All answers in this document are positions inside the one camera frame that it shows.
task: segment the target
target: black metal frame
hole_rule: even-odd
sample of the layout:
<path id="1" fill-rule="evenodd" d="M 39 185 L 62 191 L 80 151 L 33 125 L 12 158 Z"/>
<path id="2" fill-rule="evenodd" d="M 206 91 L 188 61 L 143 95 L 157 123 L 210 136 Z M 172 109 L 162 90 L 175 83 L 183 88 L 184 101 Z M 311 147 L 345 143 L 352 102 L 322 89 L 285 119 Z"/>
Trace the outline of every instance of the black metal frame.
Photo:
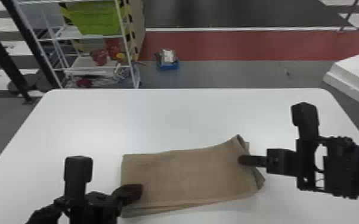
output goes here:
<path id="1" fill-rule="evenodd" d="M 38 44 L 36 43 L 35 38 L 32 36 L 31 31 L 26 27 L 24 21 L 21 19 L 20 14 L 18 13 L 16 6 L 13 3 L 13 0 L 1 0 L 1 2 L 7 9 L 11 18 L 14 20 L 14 23 L 16 24 L 30 51 L 38 62 L 39 67 L 43 71 L 43 74 L 45 75 L 47 81 L 52 87 L 59 88 L 50 67 L 48 66 L 47 62 L 41 54 L 41 51 L 38 47 Z"/>
<path id="2" fill-rule="evenodd" d="M 349 19 L 351 18 L 352 14 L 355 12 L 356 7 L 359 4 L 359 0 L 355 0 L 354 3 L 352 4 L 352 8 L 351 11 L 348 13 L 348 15 L 345 17 L 345 21 L 347 23 L 349 23 Z M 344 24 L 338 32 L 343 32 L 343 30 L 345 29 L 346 24 Z"/>
<path id="3" fill-rule="evenodd" d="M 25 101 L 28 103 L 33 102 L 32 98 L 29 96 L 27 89 L 28 83 L 26 82 L 24 76 L 21 74 L 20 70 L 8 55 L 7 51 L 0 43 L 0 66 L 4 69 L 7 76 L 11 79 L 13 84 L 15 84 L 18 91 L 22 94 Z"/>

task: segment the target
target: folded towel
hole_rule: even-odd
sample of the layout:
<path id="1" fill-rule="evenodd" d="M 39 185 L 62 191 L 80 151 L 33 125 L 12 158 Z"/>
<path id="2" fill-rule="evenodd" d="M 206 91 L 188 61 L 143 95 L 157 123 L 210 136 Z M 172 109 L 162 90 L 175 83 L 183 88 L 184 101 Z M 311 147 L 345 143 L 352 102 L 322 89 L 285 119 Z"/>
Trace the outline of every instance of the folded towel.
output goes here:
<path id="1" fill-rule="evenodd" d="M 256 193 L 264 177 L 254 167 L 238 164 L 249 154 L 240 135 L 216 146 L 123 156 L 121 184 L 140 183 L 141 199 L 124 207 L 134 217 L 236 200 Z"/>

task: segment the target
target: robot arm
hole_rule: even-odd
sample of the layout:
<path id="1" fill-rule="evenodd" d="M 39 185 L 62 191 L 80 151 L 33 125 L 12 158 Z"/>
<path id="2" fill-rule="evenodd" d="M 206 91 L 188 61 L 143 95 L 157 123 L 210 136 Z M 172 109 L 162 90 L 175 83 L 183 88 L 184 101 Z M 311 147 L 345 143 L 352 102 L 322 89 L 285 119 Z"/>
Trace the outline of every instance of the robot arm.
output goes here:
<path id="1" fill-rule="evenodd" d="M 294 176 L 301 191 L 325 192 L 337 197 L 359 197 L 359 145 L 351 138 L 318 134 L 318 115 L 314 105 L 305 102 L 293 105 L 292 121 L 298 127 L 296 151 L 270 148 L 267 156 L 243 155 L 238 162 L 245 166 L 266 167 L 267 173 Z M 315 165 L 319 145 L 327 148 L 324 169 Z M 324 176 L 324 186 L 317 186 L 317 173 Z"/>

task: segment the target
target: white wire shelf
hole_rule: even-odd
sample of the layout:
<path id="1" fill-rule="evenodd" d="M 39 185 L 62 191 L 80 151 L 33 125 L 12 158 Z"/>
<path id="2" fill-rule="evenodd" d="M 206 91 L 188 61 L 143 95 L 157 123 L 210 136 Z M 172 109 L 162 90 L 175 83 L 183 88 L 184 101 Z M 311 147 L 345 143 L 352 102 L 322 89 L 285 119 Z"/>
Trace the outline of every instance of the white wire shelf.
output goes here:
<path id="1" fill-rule="evenodd" d="M 95 61 L 93 61 L 92 57 L 78 57 L 77 59 L 75 59 L 71 67 L 54 70 L 63 70 L 73 73 L 94 73 L 95 75 L 103 75 L 104 73 L 108 73 L 112 70 L 122 67 L 127 68 L 129 66 L 123 66 L 117 61 L 111 60 L 109 57 L 107 57 L 107 63 L 104 66 L 96 66 Z"/>
<path id="2" fill-rule="evenodd" d="M 65 2 L 100 2 L 100 1 L 114 1 L 114 0 L 18 0 L 18 4 L 33 5 L 33 4 L 65 3 Z"/>
<path id="3" fill-rule="evenodd" d="M 55 33 L 55 39 L 58 41 L 75 39 L 102 39 L 102 38 L 123 38 L 123 35 L 83 35 L 76 26 L 63 26 Z M 40 38 L 39 41 L 52 41 L 52 38 Z"/>

